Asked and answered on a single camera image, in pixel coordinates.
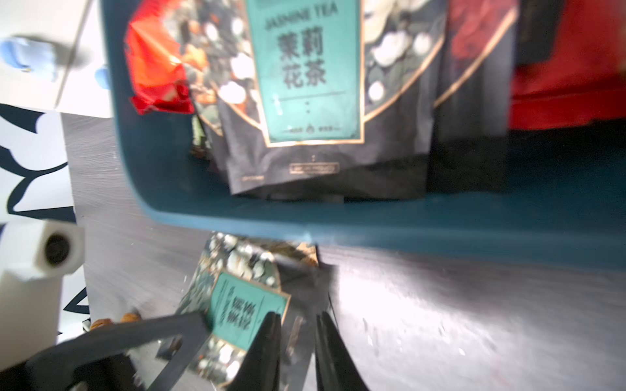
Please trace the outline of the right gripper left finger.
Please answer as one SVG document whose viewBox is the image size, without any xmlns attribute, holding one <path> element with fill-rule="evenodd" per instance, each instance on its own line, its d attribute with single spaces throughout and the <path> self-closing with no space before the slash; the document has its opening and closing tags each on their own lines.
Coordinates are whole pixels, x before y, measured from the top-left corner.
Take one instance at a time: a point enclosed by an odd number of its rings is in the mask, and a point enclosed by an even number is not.
<svg viewBox="0 0 626 391">
<path fill-rule="evenodd" d="M 281 317 L 268 312 L 228 391 L 277 391 L 280 385 Z"/>
</svg>

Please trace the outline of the small red tea bag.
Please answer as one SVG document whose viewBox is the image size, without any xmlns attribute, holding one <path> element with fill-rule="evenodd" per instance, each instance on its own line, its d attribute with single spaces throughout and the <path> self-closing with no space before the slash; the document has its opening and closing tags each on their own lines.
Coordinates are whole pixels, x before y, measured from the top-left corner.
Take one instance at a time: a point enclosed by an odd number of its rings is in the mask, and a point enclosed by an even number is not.
<svg viewBox="0 0 626 391">
<path fill-rule="evenodd" d="M 166 28 L 166 16 L 180 1 L 143 1 L 131 17 L 124 52 L 138 114 L 195 112 L 180 55 L 181 46 Z"/>
</svg>

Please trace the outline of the teal label black tea bag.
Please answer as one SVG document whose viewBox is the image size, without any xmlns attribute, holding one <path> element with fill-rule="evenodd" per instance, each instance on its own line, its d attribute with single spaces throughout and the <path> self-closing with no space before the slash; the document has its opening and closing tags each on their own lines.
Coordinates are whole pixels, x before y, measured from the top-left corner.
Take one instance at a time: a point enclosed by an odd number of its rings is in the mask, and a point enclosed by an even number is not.
<svg viewBox="0 0 626 391">
<path fill-rule="evenodd" d="M 425 195 L 445 1 L 192 1 L 195 99 L 231 194 Z"/>
</svg>

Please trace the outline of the green tea bag top pile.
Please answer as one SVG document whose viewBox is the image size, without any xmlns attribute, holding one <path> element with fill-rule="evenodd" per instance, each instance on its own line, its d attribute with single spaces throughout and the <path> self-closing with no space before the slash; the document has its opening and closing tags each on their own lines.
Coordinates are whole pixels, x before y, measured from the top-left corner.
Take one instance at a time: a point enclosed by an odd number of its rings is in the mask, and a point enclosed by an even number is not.
<svg viewBox="0 0 626 391">
<path fill-rule="evenodd" d="M 313 244 L 210 233 L 177 314 L 202 312 L 211 331 L 187 369 L 219 389 L 233 381 L 269 312 L 281 317 L 280 390 L 304 387 L 316 316 L 335 280 Z"/>
</svg>

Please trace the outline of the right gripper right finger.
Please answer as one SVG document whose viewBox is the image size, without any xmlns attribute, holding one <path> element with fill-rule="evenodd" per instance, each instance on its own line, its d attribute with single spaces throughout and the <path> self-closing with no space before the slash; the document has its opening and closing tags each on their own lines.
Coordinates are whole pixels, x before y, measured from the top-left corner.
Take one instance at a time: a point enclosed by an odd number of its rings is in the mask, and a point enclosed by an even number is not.
<svg viewBox="0 0 626 391">
<path fill-rule="evenodd" d="M 316 316 L 316 385 L 321 391 L 368 390 L 328 312 Z"/>
</svg>

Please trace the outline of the teal plastic storage box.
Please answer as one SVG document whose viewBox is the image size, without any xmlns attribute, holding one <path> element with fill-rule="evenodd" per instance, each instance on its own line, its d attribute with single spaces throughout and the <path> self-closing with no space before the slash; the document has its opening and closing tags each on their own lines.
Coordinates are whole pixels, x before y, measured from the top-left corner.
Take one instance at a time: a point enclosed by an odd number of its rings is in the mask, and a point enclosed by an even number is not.
<svg viewBox="0 0 626 391">
<path fill-rule="evenodd" d="M 133 108 L 122 44 L 137 6 L 104 1 L 100 9 L 118 154 L 136 200 L 156 222 L 445 257 L 624 269 L 623 125 L 515 133 L 502 194 L 345 204 L 234 197 L 190 156 L 189 117 Z"/>
</svg>

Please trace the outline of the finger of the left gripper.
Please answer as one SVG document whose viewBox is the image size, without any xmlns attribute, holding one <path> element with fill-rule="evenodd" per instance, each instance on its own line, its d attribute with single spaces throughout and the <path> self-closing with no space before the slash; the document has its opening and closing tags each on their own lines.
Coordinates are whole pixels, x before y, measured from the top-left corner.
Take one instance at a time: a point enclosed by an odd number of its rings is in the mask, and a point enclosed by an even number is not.
<svg viewBox="0 0 626 391">
<path fill-rule="evenodd" d="M 109 325 L 47 348 L 1 371 L 2 390 L 139 390 L 125 353 L 170 337 L 182 345 L 158 373 L 150 390 L 170 390 L 210 335 L 211 322 L 200 311 Z"/>
</svg>

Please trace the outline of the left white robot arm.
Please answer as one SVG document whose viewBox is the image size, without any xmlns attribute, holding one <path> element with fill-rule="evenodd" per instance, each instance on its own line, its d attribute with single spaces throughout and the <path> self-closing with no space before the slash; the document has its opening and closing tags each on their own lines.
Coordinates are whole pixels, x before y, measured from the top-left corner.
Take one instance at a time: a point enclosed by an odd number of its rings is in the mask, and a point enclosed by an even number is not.
<svg viewBox="0 0 626 391">
<path fill-rule="evenodd" d="M 170 390 L 210 334 L 200 312 L 114 324 L 57 343 L 63 279 L 84 263 L 74 223 L 18 220 L 1 226 L 1 388 L 140 390 L 133 348 L 169 337 L 182 345 L 150 384 Z"/>
</svg>

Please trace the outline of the pink label black tea bag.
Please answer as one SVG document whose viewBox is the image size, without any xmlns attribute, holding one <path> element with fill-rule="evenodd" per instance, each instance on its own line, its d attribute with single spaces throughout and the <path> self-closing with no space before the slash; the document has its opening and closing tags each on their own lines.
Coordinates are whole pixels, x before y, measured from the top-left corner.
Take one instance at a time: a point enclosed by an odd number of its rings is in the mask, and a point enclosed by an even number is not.
<svg viewBox="0 0 626 391">
<path fill-rule="evenodd" d="M 505 185 L 516 1 L 451 1 L 435 100 L 428 192 Z"/>
</svg>

